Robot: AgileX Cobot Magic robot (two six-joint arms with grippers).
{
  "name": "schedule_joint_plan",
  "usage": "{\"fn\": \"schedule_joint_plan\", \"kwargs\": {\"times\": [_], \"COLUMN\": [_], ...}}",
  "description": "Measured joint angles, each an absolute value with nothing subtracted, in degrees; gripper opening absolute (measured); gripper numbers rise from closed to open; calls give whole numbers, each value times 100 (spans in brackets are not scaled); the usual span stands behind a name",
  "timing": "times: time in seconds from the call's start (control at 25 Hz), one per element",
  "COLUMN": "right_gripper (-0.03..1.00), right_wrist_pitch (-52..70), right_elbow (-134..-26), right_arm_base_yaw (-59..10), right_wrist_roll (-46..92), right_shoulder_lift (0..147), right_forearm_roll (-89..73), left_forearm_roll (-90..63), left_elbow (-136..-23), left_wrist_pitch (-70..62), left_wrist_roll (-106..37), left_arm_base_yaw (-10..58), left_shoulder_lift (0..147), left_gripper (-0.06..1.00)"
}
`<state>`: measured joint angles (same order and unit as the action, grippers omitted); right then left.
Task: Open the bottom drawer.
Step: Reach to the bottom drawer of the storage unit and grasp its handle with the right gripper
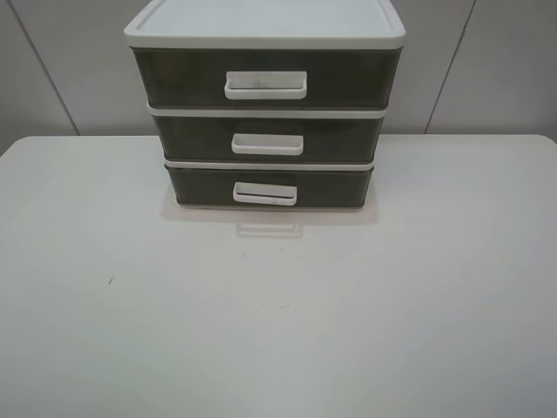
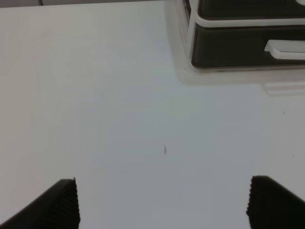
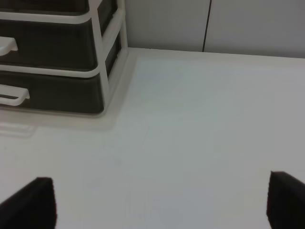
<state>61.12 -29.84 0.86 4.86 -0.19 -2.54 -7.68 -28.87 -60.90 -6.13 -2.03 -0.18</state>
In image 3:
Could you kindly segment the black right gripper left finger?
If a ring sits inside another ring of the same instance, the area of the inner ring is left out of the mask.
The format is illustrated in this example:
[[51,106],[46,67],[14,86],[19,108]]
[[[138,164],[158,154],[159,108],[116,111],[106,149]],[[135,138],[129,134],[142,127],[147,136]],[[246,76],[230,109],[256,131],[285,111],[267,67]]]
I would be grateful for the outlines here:
[[57,205],[53,180],[38,177],[0,204],[2,229],[54,229]]

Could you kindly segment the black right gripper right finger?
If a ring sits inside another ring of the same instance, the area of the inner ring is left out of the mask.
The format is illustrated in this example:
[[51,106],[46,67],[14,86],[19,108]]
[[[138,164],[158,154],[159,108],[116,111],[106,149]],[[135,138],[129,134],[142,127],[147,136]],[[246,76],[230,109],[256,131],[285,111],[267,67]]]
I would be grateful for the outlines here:
[[271,172],[266,215],[273,229],[305,227],[305,184],[282,171]]

